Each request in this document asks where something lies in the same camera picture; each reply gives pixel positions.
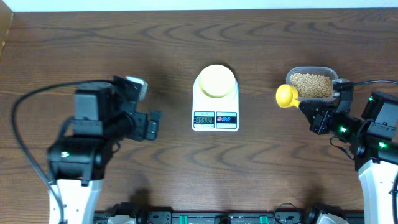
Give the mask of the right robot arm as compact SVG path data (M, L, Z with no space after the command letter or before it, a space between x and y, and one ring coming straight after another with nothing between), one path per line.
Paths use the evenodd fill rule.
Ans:
M397 223L397 98L374 91L361 118L331 103L303 101L300 111L316 134L349 144L364 198L365 223Z

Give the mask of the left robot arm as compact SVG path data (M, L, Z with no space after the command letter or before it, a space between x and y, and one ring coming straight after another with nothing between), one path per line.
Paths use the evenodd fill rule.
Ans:
M47 151L49 223L93 223L106 166L120 142L156 139L161 111L136 110L146 91L147 82L136 77L78 85L74 117Z

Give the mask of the yellow measuring scoop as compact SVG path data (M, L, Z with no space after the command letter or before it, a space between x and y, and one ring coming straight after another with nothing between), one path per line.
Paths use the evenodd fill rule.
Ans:
M281 108L290 108L296 107L299 108L300 101L299 101L299 93L296 87L283 84L278 87L276 91L276 102Z

